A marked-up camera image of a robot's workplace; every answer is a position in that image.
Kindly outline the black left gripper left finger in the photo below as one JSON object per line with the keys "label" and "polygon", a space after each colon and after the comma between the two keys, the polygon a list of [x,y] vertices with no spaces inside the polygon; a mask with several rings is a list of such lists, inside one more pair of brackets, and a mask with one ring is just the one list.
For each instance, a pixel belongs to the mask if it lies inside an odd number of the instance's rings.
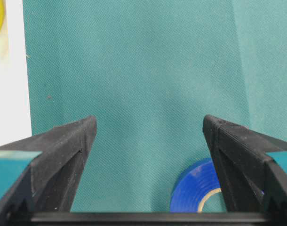
{"label": "black left gripper left finger", "polygon": [[69,212],[96,131],[90,115],[0,146],[0,226],[18,212]]}

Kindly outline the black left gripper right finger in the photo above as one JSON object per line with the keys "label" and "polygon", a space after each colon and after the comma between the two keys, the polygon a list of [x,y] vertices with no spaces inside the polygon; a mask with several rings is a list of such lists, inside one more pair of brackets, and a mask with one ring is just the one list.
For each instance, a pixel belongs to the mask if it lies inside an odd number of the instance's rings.
{"label": "black left gripper right finger", "polygon": [[227,210],[287,223],[287,172],[272,156],[287,153],[287,142],[212,115],[203,134]]}

